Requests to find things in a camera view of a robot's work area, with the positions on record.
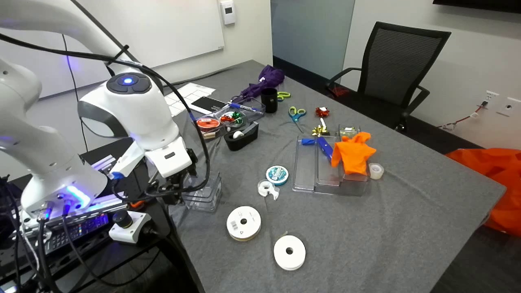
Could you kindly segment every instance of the orange bag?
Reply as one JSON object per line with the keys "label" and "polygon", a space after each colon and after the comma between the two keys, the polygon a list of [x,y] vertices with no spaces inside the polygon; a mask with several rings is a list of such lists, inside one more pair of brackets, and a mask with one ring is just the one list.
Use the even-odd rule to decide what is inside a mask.
{"label": "orange bag", "polygon": [[446,156],[506,186],[485,225],[521,237],[521,151],[456,150]]}
{"label": "orange bag", "polygon": [[360,132],[353,139],[342,136],[342,141],[334,144],[331,166],[338,166],[342,158],[346,174],[358,173],[367,176],[367,159],[376,153],[376,149],[365,144],[369,139],[371,134],[367,132]]}

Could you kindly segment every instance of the black cup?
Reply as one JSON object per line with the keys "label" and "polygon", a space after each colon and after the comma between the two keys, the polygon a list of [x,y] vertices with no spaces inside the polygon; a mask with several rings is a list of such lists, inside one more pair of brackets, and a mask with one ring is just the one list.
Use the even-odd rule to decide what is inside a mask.
{"label": "black cup", "polygon": [[265,88],[260,92],[260,100],[266,106],[266,113],[275,113],[277,111],[277,89]]}

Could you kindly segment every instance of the office chair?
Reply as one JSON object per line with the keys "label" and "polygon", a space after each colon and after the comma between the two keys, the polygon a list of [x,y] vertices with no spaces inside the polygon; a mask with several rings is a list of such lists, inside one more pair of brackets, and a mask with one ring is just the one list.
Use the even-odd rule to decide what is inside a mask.
{"label": "office chair", "polygon": [[[405,132],[407,117],[430,93],[419,83],[450,35],[377,21],[367,41],[362,68],[343,70],[328,81],[326,89],[335,99],[346,95],[341,101],[344,105]],[[335,82],[353,70],[361,71],[357,92]],[[416,89],[420,92],[411,102]]]}

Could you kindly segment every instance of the scissors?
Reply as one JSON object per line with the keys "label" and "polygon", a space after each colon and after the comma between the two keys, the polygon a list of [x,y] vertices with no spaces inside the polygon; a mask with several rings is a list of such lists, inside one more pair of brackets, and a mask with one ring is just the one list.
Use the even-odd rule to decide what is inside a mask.
{"label": "scissors", "polygon": [[277,99],[279,100],[279,102],[282,102],[284,101],[284,99],[287,99],[291,97],[291,94],[289,92],[278,92],[277,93]]}
{"label": "scissors", "polygon": [[300,132],[304,133],[302,131],[302,129],[300,128],[300,126],[297,124],[297,122],[299,121],[300,117],[306,115],[306,110],[305,109],[298,109],[297,110],[296,107],[291,106],[290,110],[289,110],[289,114],[290,114],[291,120],[293,120],[293,122],[295,122],[295,125],[298,127]]}

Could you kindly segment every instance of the gray tablecloth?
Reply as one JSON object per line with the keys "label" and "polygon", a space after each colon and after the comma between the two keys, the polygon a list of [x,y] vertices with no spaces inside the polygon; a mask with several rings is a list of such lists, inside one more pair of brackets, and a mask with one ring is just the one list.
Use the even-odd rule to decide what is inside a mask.
{"label": "gray tablecloth", "polygon": [[[262,68],[250,61],[196,83],[227,101],[256,82]],[[209,144],[212,170],[222,176],[220,204],[213,214],[188,213],[179,226],[206,292],[430,292],[505,188],[289,78],[279,90],[292,97],[258,121],[256,141],[237,152],[223,139]],[[377,152],[370,162],[380,163],[384,176],[371,180],[362,197],[295,192],[291,175],[277,201],[261,197],[257,183],[268,167],[293,170],[300,132],[288,117],[291,105],[308,110],[299,122],[304,131],[319,124],[314,109],[326,106],[331,128],[360,125],[371,133],[368,144]],[[181,129],[182,117],[176,117]],[[226,230],[228,214],[242,205],[262,217],[260,233],[248,242]],[[273,256],[286,231],[306,247],[304,265],[293,272]]]}

